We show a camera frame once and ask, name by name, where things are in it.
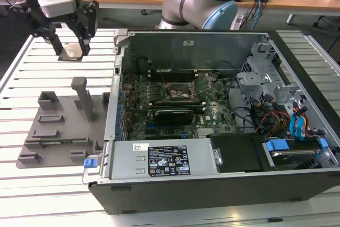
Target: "blue cable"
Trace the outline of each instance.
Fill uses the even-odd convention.
[[[256,17],[255,17],[254,23],[251,26],[250,30],[253,30],[255,28],[257,22],[259,21],[260,5],[261,5],[261,0],[258,0],[258,8],[257,8],[257,11],[256,11]]]

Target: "white sticker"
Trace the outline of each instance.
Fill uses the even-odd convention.
[[[183,41],[183,46],[193,46],[193,43],[194,43],[193,40]]]
[[[133,151],[147,151],[149,144],[133,144]]]

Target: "metal slat table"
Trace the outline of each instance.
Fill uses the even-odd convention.
[[[278,31],[333,109],[340,115],[340,67],[311,36],[299,31]],[[287,67],[281,68],[292,84],[296,84]]]
[[[65,44],[77,40],[68,30],[57,33]],[[295,203],[108,215],[82,184],[82,166],[17,169],[15,161],[36,115],[37,98],[42,90],[54,90],[58,96],[75,95],[70,89],[74,76],[88,78],[91,94],[110,90],[115,58],[113,33],[113,29],[98,30],[91,41],[90,55],[81,63],[57,62],[49,45],[41,38],[30,37],[0,82],[1,227],[338,225],[340,187]],[[98,174],[98,169],[93,169],[92,174]],[[268,223],[267,219],[273,217],[282,218],[283,222]]]

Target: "power supply label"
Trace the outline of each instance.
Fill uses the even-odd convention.
[[[190,175],[186,146],[148,148],[149,176]]]

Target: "motherboard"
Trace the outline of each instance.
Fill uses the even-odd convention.
[[[237,132],[225,100],[225,82],[211,72],[182,78],[123,74],[127,139],[205,138]]]

